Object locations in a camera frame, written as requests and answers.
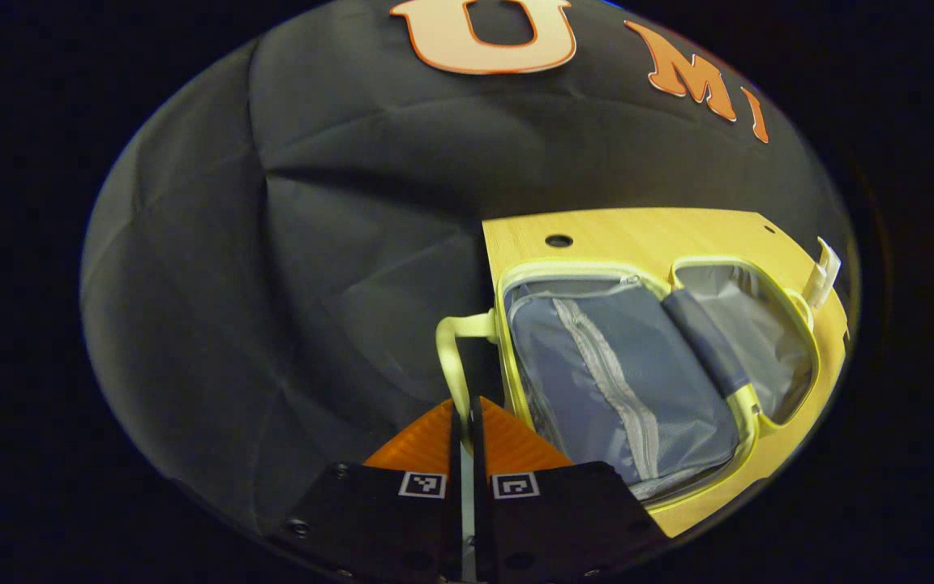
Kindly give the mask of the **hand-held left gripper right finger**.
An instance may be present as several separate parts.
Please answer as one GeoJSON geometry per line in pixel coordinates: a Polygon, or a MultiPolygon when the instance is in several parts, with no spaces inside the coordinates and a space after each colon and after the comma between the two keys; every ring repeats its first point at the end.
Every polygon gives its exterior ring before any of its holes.
{"type": "Polygon", "coordinates": [[[607,462],[568,461],[482,397],[471,400],[469,436],[482,582],[599,583],[670,546],[607,462]]]}

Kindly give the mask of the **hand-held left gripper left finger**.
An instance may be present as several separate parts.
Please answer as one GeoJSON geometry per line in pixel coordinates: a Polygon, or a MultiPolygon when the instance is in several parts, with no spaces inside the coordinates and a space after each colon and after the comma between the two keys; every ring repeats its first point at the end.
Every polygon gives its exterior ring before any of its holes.
{"type": "Polygon", "coordinates": [[[460,415],[445,401],[365,461],[330,463],[269,543],[341,583],[459,579],[461,436],[460,415]]]}

